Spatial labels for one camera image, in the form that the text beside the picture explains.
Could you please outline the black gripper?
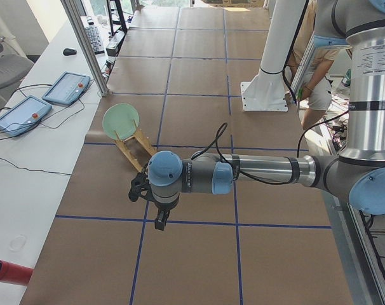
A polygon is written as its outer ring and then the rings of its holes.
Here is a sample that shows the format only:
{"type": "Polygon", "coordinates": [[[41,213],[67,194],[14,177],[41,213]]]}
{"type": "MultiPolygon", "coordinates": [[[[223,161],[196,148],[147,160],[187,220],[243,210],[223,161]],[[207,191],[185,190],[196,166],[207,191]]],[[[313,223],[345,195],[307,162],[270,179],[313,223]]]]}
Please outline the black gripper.
{"type": "Polygon", "coordinates": [[[159,209],[154,221],[154,227],[157,230],[164,230],[167,220],[170,216],[170,210],[177,206],[177,198],[165,200],[153,200],[155,206],[159,209]]]}

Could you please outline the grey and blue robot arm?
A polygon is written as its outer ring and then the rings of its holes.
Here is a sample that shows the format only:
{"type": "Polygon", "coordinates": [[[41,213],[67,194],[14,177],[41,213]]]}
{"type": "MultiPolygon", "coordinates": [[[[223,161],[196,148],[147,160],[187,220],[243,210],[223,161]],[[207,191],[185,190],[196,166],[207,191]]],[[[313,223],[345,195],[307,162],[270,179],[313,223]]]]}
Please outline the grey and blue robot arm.
{"type": "Polygon", "coordinates": [[[315,30],[316,46],[353,49],[345,148],[301,158],[158,152],[147,166],[156,229],[165,228],[180,193],[226,194],[244,177],[316,187],[363,212],[385,214],[385,1],[322,1],[315,30]]]}

